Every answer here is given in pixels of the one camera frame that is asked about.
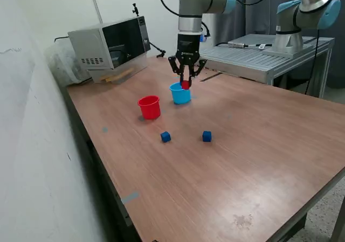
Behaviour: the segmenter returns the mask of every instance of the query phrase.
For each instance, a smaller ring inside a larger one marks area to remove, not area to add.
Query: gray curtain
[[[241,1],[252,3],[257,0]],[[213,34],[215,43],[233,40],[249,33],[275,34],[277,7],[286,1],[291,0],[264,0],[253,6],[237,3],[236,9],[231,14],[216,15],[216,32]],[[345,23],[345,2],[342,6],[336,23],[329,29],[320,31],[320,37],[335,37],[327,83],[328,86],[334,88],[345,88],[345,70],[342,67],[342,44],[345,42],[345,36],[341,29]],[[316,30],[304,30],[302,34],[316,36]],[[304,66],[294,71],[292,76],[307,79],[309,73],[310,67]]]

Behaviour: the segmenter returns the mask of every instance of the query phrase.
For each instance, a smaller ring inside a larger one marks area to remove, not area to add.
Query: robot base
[[[294,58],[297,58],[299,56],[302,56],[303,54],[305,53],[308,53],[310,51],[312,51],[314,48],[313,45],[310,45],[310,44],[304,44],[303,45],[303,48],[300,50],[300,51],[295,51],[293,53],[289,53],[288,51],[286,52],[283,52],[283,51],[275,51],[274,49],[272,48],[268,48],[268,49],[265,49],[263,51],[263,54],[264,55],[273,55],[273,56],[281,56],[281,57],[285,57],[285,58],[290,58],[290,59],[294,59]]]
[[[303,43],[301,32],[276,34],[271,48],[263,51],[264,55],[281,56],[294,59],[313,49],[313,45]]]

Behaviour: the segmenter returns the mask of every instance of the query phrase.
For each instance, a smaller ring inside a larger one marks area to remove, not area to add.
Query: blue cube
[[[209,131],[204,131],[203,132],[203,142],[211,142],[212,140],[212,134]]]
[[[168,132],[161,133],[162,142],[166,143],[171,141],[170,134]]]

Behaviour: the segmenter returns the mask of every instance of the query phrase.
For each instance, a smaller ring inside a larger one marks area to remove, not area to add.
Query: aluminum platform
[[[248,34],[233,40],[245,44],[273,44],[275,36],[263,34]],[[264,55],[262,50],[251,48],[230,48],[219,45],[211,48],[201,48],[200,55],[207,59],[205,67],[230,75],[243,77],[257,82],[273,85],[273,80],[294,68],[312,60],[315,55],[316,38],[303,37],[305,44],[313,45],[313,49],[294,59]],[[319,39],[318,58],[313,74],[313,87],[310,95],[322,97],[325,90],[328,67],[334,38]]]

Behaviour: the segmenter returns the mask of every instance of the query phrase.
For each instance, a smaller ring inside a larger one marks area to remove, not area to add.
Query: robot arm
[[[180,0],[178,41],[175,56],[169,57],[172,70],[180,76],[182,88],[189,89],[191,77],[197,76],[206,61],[199,61],[199,40],[203,13],[229,13],[236,0]],[[333,25],[340,12],[340,0],[295,0],[282,3],[277,12],[277,34],[272,46],[274,54],[299,52],[303,49],[301,29],[326,29]],[[189,80],[184,81],[184,67],[189,68]]]
[[[229,13],[236,6],[236,0],[180,0],[178,18],[178,40],[176,56],[169,57],[172,70],[180,76],[180,83],[184,89],[189,89],[191,78],[199,75],[206,64],[200,60],[200,67],[194,71],[198,61],[199,44],[201,36],[202,14],[204,13]],[[189,80],[184,81],[184,67],[189,68]]]
[[[273,53],[285,57],[302,51],[301,30],[329,28],[336,21],[340,7],[340,0],[294,0],[280,4]]]

